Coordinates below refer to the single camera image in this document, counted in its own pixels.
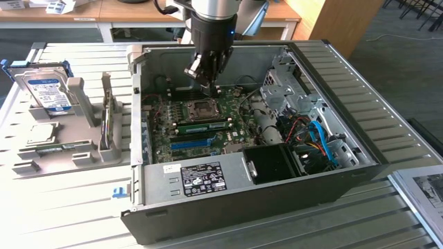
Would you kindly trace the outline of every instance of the cpu socket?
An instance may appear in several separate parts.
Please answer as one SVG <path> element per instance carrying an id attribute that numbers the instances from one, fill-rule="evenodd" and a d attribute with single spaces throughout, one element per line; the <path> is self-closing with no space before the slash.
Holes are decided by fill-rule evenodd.
<path id="1" fill-rule="evenodd" d="M 214 99 L 204 99 L 188 103 L 190 120 L 213 119 L 220 117 Z"/>

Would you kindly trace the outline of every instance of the circuit board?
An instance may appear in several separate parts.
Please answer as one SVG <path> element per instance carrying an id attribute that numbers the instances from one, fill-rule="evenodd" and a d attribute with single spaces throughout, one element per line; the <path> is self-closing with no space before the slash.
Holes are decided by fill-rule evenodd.
<path id="1" fill-rule="evenodd" d="M 147 107 L 149 112 L 145 112 L 149 115 L 146 119 L 150 121 L 152 129 L 152 163 L 221 155 L 236 152 L 241 147 L 253 146 L 253 138 L 248 134 L 248 127 L 250 128 L 256 125 L 253 118 L 248 114 L 242 115 L 244 123 L 237 112 L 237 107 L 244 97 L 245 93 L 238 93 L 234 89 L 221 89 L 216 99 L 174 102 L 165 95 L 152 98 L 150 100 L 153 101 L 150 101 L 150 107 Z M 213 102 L 210 105 L 213 108 L 216 107 L 216 112 L 213 108 L 208 107 L 209 104 L 205 101 Z M 188 111 L 189 107 L 193 110 L 193 107 L 198 105 L 205 105 L 198 109 L 200 112 Z M 229 126 L 222 126 L 222 130 L 204 130 L 204 132 L 192 132 L 185 135 L 177 133 L 177 125 L 181 123 L 189 124 L 192 121 L 197 123 L 197 119 L 205 118 L 205 115 L 222 117 L 228 121 L 220 123 L 228 122 Z M 209 141 L 206 145 L 177 149 L 177 146 L 172 144 L 173 139 L 185 139 L 188 136 L 198 136 L 198 134 L 206 137 L 205 139 Z"/>

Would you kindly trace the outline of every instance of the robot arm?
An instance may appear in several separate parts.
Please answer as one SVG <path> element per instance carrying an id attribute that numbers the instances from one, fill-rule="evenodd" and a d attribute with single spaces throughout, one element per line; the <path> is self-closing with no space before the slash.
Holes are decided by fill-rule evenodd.
<path id="1" fill-rule="evenodd" d="M 266 8 L 268 0 L 168 0 L 164 11 L 158 10 L 186 22 L 194 57 L 185 74 L 201 85 L 204 94 L 210 96 L 217 75 L 226 66 L 234 33 L 254 35 Z"/>

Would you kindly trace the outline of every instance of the blue hard drive label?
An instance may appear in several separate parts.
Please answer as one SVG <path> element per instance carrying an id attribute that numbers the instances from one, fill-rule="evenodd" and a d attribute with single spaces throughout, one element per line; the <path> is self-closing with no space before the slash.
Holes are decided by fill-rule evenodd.
<path id="1" fill-rule="evenodd" d="M 27 84 L 31 95 L 38 99 L 41 106 L 46 110 L 63 112 L 70 109 L 69 99 L 59 90 L 61 83 L 57 79 L 31 79 L 27 80 Z"/>

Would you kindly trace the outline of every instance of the slatted metal table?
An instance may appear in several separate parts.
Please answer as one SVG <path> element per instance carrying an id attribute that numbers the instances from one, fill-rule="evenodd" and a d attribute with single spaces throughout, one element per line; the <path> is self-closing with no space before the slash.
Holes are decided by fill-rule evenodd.
<path id="1" fill-rule="evenodd" d="M 7 226 L 0 241 L 2 248 L 142 248 L 118 218 L 127 199 L 109 199 L 113 186 L 130 179 L 131 81 L 126 45 L 47 44 L 29 53 L 27 60 L 33 62 L 69 61 L 74 75 L 85 80 L 91 103 L 101 102 L 101 72 L 110 72 L 113 93 L 123 103 L 125 163 L 11 180 L 15 176 L 6 165 L 13 153 L 10 145 L 31 120 L 25 112 L 27 97 L 14 85 L 0 112 L 0 117 L 6 117 L 0 142 L 0 184 L 5 190 L 1 200 L 6 203 L 0 207 L 6 220 L 0 226 Z M 320 41 L 297 41 L 296 45 L 392 165 L 333 203 L 145 248 L 436 248 L 385 176 L 396 169 L 441 164 L 441 157 L 333 47 Z"/>

